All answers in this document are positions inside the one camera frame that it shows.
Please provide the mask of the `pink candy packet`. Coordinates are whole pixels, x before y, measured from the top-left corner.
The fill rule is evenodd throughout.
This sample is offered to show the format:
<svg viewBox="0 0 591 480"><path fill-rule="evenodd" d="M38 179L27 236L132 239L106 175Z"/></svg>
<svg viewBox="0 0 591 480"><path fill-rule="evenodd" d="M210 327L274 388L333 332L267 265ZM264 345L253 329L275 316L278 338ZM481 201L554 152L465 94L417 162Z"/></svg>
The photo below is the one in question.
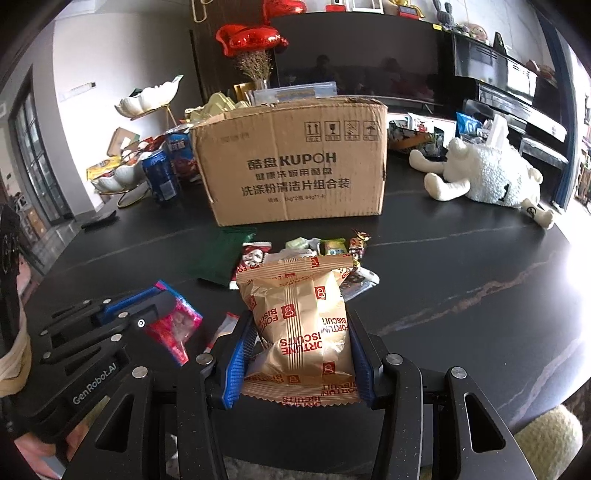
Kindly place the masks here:
<svg viewBox="0 0 591 480"><path fill-rule="evenodd" d="M174 360L183 366L188 362L185 343L201 324L202 316L165 282L158 280L155 287L172 294L175 305L169 314L146 327L147 335L165 347Z"/></svg>

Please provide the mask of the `red white KitKat wrapper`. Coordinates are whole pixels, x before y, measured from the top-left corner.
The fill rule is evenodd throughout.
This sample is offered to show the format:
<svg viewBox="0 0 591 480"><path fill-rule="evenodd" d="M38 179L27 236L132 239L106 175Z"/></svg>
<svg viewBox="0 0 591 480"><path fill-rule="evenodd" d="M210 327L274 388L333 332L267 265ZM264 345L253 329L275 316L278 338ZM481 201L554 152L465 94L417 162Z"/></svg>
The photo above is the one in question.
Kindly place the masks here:
<svg viewBox="0 0 591 480"><path fill-rule="evenodd" d="M238 283L236 282L236 275L238 275L239 272L249 270L250 268L262 264L266 254L270 253L271 247L273 246L267 241L243 243L242 253L240 253L238 265L236 265L235 270L232 272L228 288L231 290L237 290Z"/></svg>

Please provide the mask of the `pale green candy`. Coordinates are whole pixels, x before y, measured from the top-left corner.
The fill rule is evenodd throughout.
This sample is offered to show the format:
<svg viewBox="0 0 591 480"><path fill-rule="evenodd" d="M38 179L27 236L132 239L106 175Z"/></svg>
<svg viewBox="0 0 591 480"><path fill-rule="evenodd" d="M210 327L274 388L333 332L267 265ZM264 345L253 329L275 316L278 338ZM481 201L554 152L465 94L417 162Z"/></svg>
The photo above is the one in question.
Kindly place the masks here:
<svg viewBox="0 0 591 480"><path fill-rule="evenodd" d="M297 237L296 239L287 241L286 247L287 249L294 249L294 250L304 250L308 249L315 254L320 255L321 253L321 240L318 238L311 238L307 239L304 237Z"/></svg>

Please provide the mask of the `beige fortune biscuits bag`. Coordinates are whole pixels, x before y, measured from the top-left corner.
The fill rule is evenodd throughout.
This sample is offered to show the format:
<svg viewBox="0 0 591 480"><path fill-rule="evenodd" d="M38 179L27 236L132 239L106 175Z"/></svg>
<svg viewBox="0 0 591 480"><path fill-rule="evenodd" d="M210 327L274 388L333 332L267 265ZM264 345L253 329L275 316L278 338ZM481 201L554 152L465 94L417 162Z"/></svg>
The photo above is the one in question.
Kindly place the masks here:
<svg viewBox="0 0 591 480"><path fill-rule="evenodd" d="M236 274L263 350L249 360L242 394L293 407L360 401L341 285L349 254L291 258Z"/></svg>

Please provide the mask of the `red gold candy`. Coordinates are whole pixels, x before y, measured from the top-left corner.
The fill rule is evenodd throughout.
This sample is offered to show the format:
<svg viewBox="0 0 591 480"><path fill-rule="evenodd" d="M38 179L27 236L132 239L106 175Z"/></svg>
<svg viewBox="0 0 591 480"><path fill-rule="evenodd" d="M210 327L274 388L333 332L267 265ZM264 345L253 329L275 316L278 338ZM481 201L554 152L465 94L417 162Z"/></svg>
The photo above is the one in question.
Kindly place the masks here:
<svg viewBox="0 0 591 480"><path fill-rule="evenodd" d="M353 230L353 236L349 239L348 252L353 257L353 265L359 267L365 255L370 235L360 230Z"/></svg>

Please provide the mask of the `dark green snack packet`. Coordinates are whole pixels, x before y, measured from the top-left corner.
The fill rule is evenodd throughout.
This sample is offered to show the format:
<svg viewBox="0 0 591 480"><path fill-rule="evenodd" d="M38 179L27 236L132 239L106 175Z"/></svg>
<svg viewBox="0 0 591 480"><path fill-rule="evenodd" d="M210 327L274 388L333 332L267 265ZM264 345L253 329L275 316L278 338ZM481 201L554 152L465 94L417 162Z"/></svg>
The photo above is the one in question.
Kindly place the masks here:
<svg viewBox="0 0 591 480"><path fill-rule="evenodd" d="M256 236L255 227L221 227L199 250L195 267L197 280L228 287L242 258L242 245Z"/></svg>

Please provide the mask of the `blue soda can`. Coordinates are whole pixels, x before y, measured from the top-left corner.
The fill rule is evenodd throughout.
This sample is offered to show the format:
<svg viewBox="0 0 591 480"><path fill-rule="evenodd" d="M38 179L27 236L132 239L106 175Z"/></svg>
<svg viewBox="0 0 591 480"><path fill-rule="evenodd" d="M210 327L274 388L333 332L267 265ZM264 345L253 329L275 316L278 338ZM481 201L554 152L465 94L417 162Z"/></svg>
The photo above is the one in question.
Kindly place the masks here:
<svg viewBox="0 0 591 480"><path fill-rule="evenodd" d="M179 185L166 151L152 152L141 165L155 201L161 205L173 202L179 195Z"/></svg>

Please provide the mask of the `blue oreo box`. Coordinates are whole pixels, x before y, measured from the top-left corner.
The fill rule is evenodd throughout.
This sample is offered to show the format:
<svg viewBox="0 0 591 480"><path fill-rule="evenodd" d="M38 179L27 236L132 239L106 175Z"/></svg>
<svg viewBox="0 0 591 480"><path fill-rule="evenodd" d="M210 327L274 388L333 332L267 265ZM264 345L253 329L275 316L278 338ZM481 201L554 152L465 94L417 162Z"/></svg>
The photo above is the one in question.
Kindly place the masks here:
<svg viewBox="0 0 591 480"><path fill-rule="evenodd" d="M171 132L165 137L167 155L177 178L183 181L195 181L199 172L189 136L186 133Z"/></svg>

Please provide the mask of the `green mountain-shaped ornament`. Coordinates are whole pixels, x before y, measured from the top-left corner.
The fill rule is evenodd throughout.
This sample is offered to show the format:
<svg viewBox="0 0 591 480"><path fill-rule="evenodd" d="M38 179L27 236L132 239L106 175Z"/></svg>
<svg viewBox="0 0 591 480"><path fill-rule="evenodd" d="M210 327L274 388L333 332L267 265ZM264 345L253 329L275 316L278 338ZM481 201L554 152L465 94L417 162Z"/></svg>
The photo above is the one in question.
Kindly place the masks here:
<svg viewBox="0 0 591 480"><path fill-rule="evenodd" d="M235 102L225 94L216 92L209 97L204 106L187 108L184 111L185 121L190 124L197 124L211 117L235 109L249 108L246 101Z"/></svg>

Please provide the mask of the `brown cardboard box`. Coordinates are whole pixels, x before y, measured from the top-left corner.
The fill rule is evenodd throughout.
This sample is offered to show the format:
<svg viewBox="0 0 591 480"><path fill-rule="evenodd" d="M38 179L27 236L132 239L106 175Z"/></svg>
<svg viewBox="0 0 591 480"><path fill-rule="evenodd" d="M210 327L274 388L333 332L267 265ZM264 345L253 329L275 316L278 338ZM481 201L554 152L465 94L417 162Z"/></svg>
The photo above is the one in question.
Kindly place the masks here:
<svg viewBox="0 0 591 480"><path fill-rule="evenodd" d="M378 216L388 108L346 96L223 112L191 130L218 225Z"/></svg>

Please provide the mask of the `clear plastic zip bag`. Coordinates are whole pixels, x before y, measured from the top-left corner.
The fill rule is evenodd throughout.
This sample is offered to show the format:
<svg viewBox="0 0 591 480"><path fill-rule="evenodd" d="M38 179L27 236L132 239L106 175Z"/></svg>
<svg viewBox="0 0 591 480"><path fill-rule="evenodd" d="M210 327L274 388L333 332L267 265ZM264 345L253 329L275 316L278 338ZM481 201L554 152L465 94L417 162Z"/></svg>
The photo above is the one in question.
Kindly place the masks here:
<svg viewBox="0 0 591 480"><path fill-rule="evenodd" d="M254 90L252 93L252 104L259 106L304 99L329 98L337 95L337 84L335 81L329 81Z"/></svg>

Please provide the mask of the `red heart balloon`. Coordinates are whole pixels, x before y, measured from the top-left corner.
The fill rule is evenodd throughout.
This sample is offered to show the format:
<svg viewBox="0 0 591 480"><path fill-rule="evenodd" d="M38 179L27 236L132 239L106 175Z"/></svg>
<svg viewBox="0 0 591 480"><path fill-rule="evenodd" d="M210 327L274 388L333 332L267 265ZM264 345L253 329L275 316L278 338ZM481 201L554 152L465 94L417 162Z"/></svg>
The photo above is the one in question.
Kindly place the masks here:
<svg viewBox="0 0 591 480"><path fill-rule="evenodd" d="M221 43L226 57L276 48L283 51L288 46L287 39L279 30L269 25L226 24L216 31L215 39Z"/></svg>
<svg viewBox="0 0 591 480"><path fill-rule="evenodd" d="M263 0L263 21L288 15L307 13L307 6L301 0Z"/></svg>

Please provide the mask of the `white plush sheep toy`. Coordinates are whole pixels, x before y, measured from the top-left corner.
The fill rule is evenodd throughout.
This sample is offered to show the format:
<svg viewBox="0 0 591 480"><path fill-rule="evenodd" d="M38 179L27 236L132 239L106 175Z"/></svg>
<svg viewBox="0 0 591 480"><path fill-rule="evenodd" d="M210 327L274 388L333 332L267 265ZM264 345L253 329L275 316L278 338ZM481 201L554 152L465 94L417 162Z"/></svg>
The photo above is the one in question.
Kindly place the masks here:
<svg viewBox="0 0 591 480"><path fill-rule="evenodd" d="M554 226L553 212L539 206L543 174L510 145L491 147L456 137L444 162L431 161L414 149L409 163L425 174L425 189L435 200L466 197L523 211L545 230Z"/></svg>

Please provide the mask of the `black television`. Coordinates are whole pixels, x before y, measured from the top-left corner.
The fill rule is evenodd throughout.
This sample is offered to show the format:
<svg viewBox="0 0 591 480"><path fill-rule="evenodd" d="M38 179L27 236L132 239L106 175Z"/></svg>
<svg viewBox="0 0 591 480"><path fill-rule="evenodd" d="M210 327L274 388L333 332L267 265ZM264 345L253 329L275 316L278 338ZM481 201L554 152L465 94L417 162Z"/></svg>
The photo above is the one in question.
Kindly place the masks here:
<svg viewBox="0 0 591 480"><path fill-rule="evenodd" d="M446 115L454 76L450 35L430 23L370 13L284 16L288 41L273 55L273 87L335 82L339 95L376 98L390 109Z"/></svg>

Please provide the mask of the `blue snack bag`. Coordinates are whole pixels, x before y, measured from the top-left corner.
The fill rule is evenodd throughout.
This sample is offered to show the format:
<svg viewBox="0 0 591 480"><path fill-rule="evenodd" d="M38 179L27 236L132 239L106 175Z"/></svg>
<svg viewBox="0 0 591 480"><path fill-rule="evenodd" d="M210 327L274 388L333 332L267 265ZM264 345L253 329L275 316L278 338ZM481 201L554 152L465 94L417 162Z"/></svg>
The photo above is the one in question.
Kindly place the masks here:
<svg viewBox="0 0 591 480"><path fill-rule="evenodd" d="M461 112L456 113L457 130L460 136L477 136L483 124L476 118Z"/></svg>

